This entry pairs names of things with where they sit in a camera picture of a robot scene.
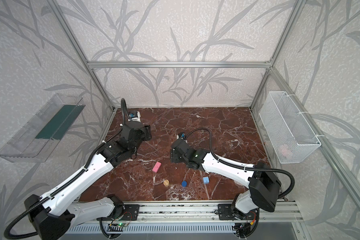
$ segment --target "blue cube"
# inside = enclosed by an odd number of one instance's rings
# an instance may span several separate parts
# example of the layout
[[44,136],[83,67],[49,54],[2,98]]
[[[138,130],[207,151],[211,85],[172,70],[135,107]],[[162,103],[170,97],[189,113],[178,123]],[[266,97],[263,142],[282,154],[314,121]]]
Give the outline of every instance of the blue cube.
[[209,183],[209,178],[208,177],[203,177],[203,181],[204,181],[204,184],[207,184],[207,183]]

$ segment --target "pink block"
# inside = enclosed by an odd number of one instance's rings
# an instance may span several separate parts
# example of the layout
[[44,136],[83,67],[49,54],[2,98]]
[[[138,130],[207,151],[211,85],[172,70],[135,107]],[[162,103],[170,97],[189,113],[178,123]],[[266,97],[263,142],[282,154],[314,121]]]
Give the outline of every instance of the pink block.
[[161,163],[156,162],[156,164],[155,164],[154,168],[152,169],[152,171],[157,172],[160,166],[161,166]]

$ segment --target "white wire mesh basket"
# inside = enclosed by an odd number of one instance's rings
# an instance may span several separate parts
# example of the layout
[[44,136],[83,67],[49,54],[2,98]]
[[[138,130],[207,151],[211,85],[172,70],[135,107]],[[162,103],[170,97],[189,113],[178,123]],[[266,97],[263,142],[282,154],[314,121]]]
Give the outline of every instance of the white wire mesh basket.
[[286,92],[269,92],[259,115],[280,163],[301,162],[321,146]]

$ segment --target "green mat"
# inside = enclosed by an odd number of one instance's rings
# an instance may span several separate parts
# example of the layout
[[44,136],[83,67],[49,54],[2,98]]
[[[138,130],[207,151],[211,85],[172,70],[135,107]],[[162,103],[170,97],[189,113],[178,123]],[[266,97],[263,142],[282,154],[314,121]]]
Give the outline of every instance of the green mat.
[[37,134],[37,139],[61,140],[69,127],[79,116],[85,105],[64,105]]

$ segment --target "robotic arm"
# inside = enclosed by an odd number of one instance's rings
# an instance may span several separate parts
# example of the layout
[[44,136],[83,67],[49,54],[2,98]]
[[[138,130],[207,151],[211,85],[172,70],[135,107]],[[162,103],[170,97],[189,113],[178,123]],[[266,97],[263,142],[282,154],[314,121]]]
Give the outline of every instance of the robotic arm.
[[[124,99],[121,99],[121,109],[123,115],[121,130],[109,141],[103,141],[100,146],[96,147],[86,164],[61,184],[41,196],[29,196],[24,201],[26,211],[7,226],[4,237],[21,239],[39,235],[42,240],[57,240],[68,229],[84,222],[102,217],[115,219],[123,217],[125,207],[115,195],[109,195],[93,202],[73,203],[84,190],[101,176],[136,154],[143,141],[149,141],[152,138],[150,126],[144,126],[140,122],[139,112],[131,111],[128,113]],[[186,141],[192,132],[201,129],[210,133],[209,151],[206,149],[195,150]],[[287,195],[292,190],[293,176],[280,169],[270,169],[262,161],[253,165],[217,156],[211,147],[211,131],[206,128],[201,129],[196,129],[187,136],[184,133],[181,134],[182,137],[172,144],[171,162],[184,162],[187,167],[192,169],[221,174],[247,187],[249,191],[236,195],[231,205],[231,211],[236,219],[245,219],[247,213],[251,210],[255,212],[254,209],[257,208],[273,212],[277,199]],[[291,185],[282,194],[279,194],[281,182],[273,172],[281,172],[291,178]],[[36,232],[21,235],[10,233],[14,225],[27,215]],[[103,229],[101,221],[100,227],[103,234],[110,238],[111,236]]]

